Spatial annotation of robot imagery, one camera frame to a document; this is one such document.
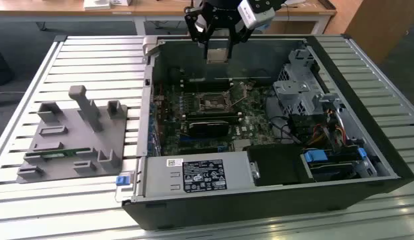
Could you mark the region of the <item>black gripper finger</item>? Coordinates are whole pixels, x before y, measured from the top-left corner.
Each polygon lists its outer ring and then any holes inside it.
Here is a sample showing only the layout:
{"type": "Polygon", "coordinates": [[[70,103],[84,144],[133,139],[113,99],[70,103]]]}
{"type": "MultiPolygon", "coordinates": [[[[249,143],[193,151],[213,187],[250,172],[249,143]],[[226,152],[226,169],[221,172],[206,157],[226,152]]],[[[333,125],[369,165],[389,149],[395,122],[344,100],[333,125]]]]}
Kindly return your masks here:
{"type": "Polygon", "coordinates": [[[248,41],[253,30],[246,28],[240,16],[228,17],[228,21],[226,59],[230,59],[233,46],[248,41]]]}
{"type": "Polygon", "coordinates": [[[202,44],[202,58],[208,56],[209,39],[213,34],[213,12],[212,7],[185,7],[184,21],[189,33],[190,40],[202,44]],[[198,18],[204,20],[204,28],[201,31],[196,28],[198,18]]]}

